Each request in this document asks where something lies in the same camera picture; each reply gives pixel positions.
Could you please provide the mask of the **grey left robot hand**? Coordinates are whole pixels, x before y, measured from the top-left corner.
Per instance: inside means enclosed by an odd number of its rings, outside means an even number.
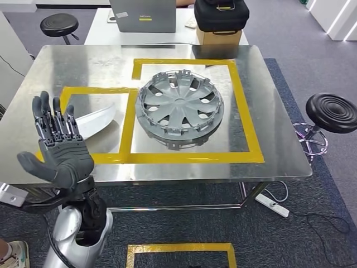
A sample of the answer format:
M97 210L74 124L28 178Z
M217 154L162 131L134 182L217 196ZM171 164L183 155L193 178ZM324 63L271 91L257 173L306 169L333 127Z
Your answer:
M79 133L74 106L69 105L63 117L58 97L50 106L48 93L42 91L32 99L32 110L43 160L30 152L18 153L17 160L26 172L66 189L91 174L94 162Z

